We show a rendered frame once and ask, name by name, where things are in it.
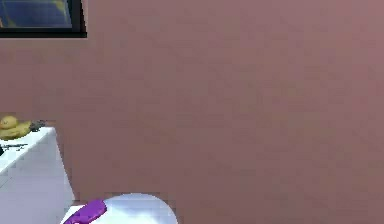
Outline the yellow banana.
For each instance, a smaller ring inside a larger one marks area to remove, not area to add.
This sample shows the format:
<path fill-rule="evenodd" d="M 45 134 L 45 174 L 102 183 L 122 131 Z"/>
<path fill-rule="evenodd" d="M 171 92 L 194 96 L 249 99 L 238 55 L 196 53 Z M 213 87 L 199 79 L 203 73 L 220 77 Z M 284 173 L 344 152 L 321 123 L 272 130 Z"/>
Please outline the yellow banana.
<path fill-rule="evenodd" d="M 43 120 L 25 121 L 11 126 L 0 126 L 0 139 L 1 140 L 15 140 L 25 137 L 31 132 L 38 132 L 46 125 Z"/>

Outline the black framed blue picture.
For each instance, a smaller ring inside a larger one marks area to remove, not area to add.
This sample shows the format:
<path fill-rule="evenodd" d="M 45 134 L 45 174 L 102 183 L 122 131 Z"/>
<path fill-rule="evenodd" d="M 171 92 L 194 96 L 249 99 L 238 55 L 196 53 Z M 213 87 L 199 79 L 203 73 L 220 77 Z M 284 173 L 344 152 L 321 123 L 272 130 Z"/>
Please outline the black framed blue picture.
<path fill-rule="evenodd" d="M 86 38 L 82 0 L 0 0 L 0 38 Z"/>

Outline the purple cloth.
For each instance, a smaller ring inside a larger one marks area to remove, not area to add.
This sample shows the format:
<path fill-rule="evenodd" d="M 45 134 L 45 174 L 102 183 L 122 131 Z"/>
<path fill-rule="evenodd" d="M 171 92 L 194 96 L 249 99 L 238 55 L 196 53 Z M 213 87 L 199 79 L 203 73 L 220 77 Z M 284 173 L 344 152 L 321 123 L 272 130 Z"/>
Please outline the purple cloth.
<path fill-rule="evenodd" d="M 103 200 L 93 200 L 70 215 L 63 224 L 90 224 L 107 211 Z"/>

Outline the yellow round fruit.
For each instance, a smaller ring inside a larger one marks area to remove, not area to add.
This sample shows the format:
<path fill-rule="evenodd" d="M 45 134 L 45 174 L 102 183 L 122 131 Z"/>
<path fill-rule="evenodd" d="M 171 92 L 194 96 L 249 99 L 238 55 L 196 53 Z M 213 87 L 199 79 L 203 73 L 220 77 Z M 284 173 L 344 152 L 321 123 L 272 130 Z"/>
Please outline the yellow round fruit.
<path fill-rule="evenodd" d="M 18 119 L 14 116 L 4 116 L 0 119 L 0 129 L 11 129 L 18 125 Z"/>

